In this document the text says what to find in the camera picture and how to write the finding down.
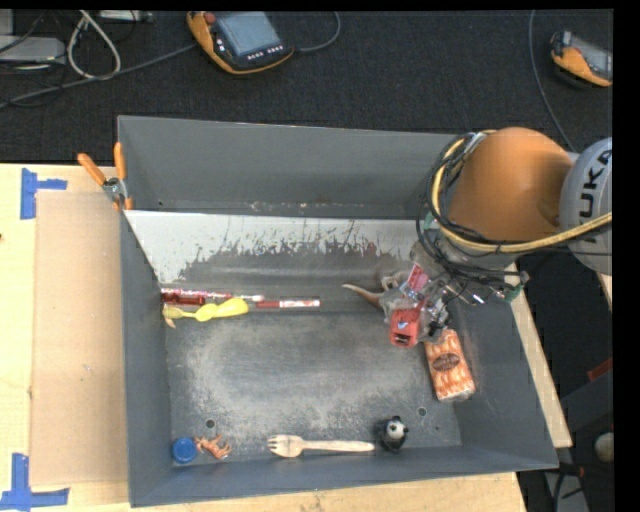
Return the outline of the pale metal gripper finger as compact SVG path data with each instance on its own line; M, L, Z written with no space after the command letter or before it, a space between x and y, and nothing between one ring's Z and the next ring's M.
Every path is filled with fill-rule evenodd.
M433 314L433 303L427 301L419 311L418 339L429 339L437 330L437 322Z
M403 294L398 290L387 290L381 296L381 307L385 321L390 322L393 313L403 308Z

